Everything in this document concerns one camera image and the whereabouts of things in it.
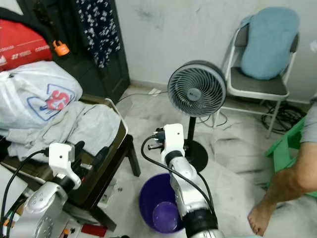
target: hanging cloth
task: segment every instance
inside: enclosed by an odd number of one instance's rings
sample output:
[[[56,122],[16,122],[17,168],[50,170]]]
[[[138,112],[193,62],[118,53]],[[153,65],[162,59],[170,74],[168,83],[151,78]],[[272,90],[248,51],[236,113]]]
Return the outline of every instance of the hanging cloth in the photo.
[[[78,14],[95,63],[104,68],[111,52],[120,50],[120,41],[109,0],[76,0]]]

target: plastic bucket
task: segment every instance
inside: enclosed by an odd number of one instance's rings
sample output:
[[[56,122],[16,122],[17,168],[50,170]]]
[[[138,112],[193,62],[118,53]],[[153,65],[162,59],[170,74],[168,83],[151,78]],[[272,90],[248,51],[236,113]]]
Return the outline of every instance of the plastic bucket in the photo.
[[[164,234],[174,233],[184,228],[169,180],[169,174],[150,178],[143,185],[139,198],[140,212],[146,224]]]

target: person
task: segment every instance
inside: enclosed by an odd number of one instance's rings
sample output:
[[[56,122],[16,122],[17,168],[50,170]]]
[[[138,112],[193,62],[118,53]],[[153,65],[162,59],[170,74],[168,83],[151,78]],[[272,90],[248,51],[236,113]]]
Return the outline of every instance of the person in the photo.
[[[253,232],[263,236],[278,202],[317,191],[317,102],[307,113],[296,163],[277,172],[261,202],[248,215]]]

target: fan grille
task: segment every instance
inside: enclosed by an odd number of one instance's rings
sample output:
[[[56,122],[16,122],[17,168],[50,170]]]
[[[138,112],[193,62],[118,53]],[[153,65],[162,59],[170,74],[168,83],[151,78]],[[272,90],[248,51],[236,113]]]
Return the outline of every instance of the fan grille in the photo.
[[[212,64],[187,63],[171,76],[168,96],[176,108],[191,117],[209,116],[224,103],[224,76]]]

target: red bag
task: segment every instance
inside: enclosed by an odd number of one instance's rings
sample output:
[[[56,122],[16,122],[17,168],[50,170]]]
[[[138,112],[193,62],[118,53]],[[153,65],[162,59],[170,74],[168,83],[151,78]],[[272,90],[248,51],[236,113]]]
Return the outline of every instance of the red bag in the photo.
[[[22,23],[0,19],[0,71],[41,60],[52,60],[44,38]]]

